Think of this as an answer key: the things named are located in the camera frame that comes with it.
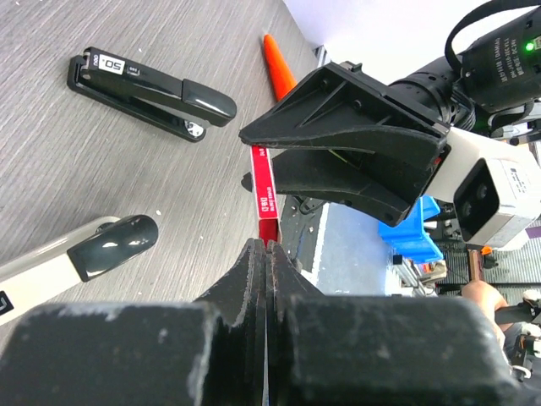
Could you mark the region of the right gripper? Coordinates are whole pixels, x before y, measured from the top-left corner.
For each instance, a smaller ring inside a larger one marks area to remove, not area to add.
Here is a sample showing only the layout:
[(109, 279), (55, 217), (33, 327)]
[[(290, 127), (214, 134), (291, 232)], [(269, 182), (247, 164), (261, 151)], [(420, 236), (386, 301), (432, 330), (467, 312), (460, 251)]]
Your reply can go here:
[[(348, 206), (395, 227), (410, 214), (434, 177), (448, 126), (471, 130), (475, 103), (445, 57), (390, 86), (337, 63), (317, 68), (269, 112), (239, 132), (246, 145), (271, 148), (354, 147), (348, 133), (424, 135), (434, 145), (389, 152), (290, 149), (269, 154), (276, 195)], [(251, 169), (242, 180), (252, 190)]]

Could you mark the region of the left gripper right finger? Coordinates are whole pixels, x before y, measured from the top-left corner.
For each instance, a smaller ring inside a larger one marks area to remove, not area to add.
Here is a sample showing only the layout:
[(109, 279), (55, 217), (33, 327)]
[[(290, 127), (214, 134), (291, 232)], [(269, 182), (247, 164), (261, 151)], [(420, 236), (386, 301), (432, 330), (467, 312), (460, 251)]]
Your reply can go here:
[(470, 300), (326, 296), (270, 244), (274, 405), (529, 405), (492, 323)]

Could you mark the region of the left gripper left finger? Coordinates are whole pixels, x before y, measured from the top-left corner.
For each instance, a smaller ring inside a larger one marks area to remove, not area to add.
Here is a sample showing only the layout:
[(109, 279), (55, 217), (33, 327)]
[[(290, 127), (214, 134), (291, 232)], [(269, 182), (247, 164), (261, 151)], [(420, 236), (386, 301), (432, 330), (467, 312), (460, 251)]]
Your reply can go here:
[(261, 405), (265, 246), (191, 303), (48, 304), (1, 357), (4, 405)]

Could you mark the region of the red white staple box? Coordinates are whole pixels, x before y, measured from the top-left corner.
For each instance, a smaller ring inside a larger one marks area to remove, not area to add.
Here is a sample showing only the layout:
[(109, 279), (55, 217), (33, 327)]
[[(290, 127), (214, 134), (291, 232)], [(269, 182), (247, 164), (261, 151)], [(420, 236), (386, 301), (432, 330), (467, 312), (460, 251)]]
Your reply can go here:
[(259, 238), (265, 246), (270, 241), (279, 243), (280, 215), (270, 154), (266, 148), (254, 145), (250, 147), (250, 157)]

